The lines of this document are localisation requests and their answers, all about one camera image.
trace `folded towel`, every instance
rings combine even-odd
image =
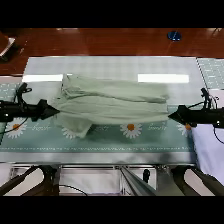
[[[167,120],[166,100],[163,84],[64,75],[62,89],[52,106],[61,111],[55,123],[83,138],[92,124]]]

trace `white cloth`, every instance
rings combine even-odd
[[[218,138],[224,142],[224,129],[215,130]],[[216,139],[213,126],[198,124],[196,128],[192,128],[192,134],[199,168],[224,185],[224,144]]]

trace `reddish brown floor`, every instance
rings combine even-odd
[[[167,33],[177,30],[182,40]],[[17,28],[3,30],[16,36],[20,49],[0,63],[0,75],[22,74],[31,56],[148,55],[224,58],[224,29],[219,28]]]

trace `table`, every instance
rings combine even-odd
[[[188,83],[167,84],[167,90],[170,96],[168,100],[169,110],[175,110],[175,105],[186,104],[191,105],[201,101],[200,89],[205,87],[196,58],[192,57],[145,57],[145,56],[121,56],[121,57],[92,57],[92,56],[66,56],[66,57],[38,57],[30,58],[24,71],[24,75],[56,75],[74,73],[79,75],[86,75],[95,78],[110,78],[120,80],[135,80],[138,79],[138,74],[185,74],[189,76]],[[41,82],[41,83],[29,83],[29,86],[33,87],[29,97],[24,99],[31,100],[33,103],[38,98],[47,98],[52,100],[60,87],[60,82]],[[46,130],[51,129],[49,121],[42,123],[31,124],[28,121],[27,126],[35,132],[31,139],[35,139],[35,142],[52,141],[57,142],[59,138],[58,131],[54,128],[54,134],[52,137],[46,139]],[[147,134],[145,134],[145,142],[140,147],[131,147],[133,142],[124,144],[117,150],[118,147],[109,147],[113,152],[103,149],[102,146],[91,147],[93,150],[87,150],[86,147],[67,146],[53,146],[53,147],[38,147],[35,145],[34,140],[26,141],[16,139],[16,144],[13,141],[9,141],[9,138],[5,135],[0,152],[1,162],[26,162],[26,163],[79,163],[79,164],[189,164],[195,163],[196,155],[193,151],[192,140],[189,140],[188,133],[185,129],[175,123],[174,121],[167,121],[167,123],[146,124],[143,125],[143,131],[149,131],[149,141],[147,142]],[[102,134],[103,131],[108,130],[98,128],[98,131]],[[92,134],[95,140],[97,133]],[[107,144],[114,144],[114,141],[110,140]]]

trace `white flower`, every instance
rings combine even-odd
[[[8,138],[17,138],[18,136],[23,134],[23,131],[26,130],[27,122],[22,124],[25,121],[24,118],[14,118],[12,122],[9,122],[5,128],[5,131],[13,131],[7,132],[6,135]]]
[[[141,134],[141,126],[141,124],[122,124],[120,130],[123,131],[123,135],[127,138],[135,138]]]
[[[66,136],[66,138],[73,139],[76,137],[75,133],[73,131],[70,131],[68,128],[62,129],[63,135]]]
[[[185,137],[191,137],[191,131],[187,130],[184,125],[178,124],[177,128],[179,131],[181,131],[181,134],[184,135]]]

